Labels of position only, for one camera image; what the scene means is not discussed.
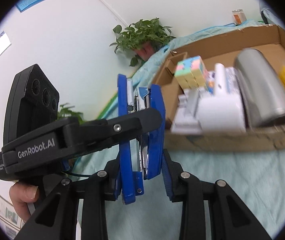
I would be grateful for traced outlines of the person left hand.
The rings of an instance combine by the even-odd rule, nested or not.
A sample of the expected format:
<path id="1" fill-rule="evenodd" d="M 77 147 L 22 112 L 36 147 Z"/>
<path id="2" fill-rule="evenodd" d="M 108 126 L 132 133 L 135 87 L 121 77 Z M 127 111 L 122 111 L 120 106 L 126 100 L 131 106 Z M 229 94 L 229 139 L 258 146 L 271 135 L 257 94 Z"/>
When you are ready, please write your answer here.
<path id="1" fill-rule="evenodd" d="M 10 187 L 9 197 L 17 215 L 26 222 L 31 216 L 28 204 L 38 200 L 39 190 L 37 186 L 16 182 Z"/>

